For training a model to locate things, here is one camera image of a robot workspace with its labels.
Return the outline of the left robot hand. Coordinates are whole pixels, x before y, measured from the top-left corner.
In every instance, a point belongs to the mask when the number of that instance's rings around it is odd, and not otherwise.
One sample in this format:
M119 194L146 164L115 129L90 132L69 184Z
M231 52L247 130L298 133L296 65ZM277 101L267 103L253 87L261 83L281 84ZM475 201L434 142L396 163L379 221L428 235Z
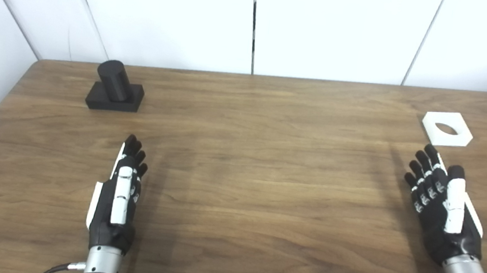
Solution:
M135 212L148 170L142 146L135 135L127 137L109 179L96 183L86 217L89 248L115 247L125 255L133 245Z

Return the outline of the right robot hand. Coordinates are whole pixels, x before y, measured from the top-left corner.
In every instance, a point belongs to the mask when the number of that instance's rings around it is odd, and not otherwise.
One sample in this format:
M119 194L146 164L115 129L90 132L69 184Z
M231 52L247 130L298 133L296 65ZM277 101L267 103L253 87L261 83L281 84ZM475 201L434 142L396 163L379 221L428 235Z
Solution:
M439 151L427 144L405 174L427 254L439 265L457 256L482 258L482 227L467 204L465 170L445 168Z

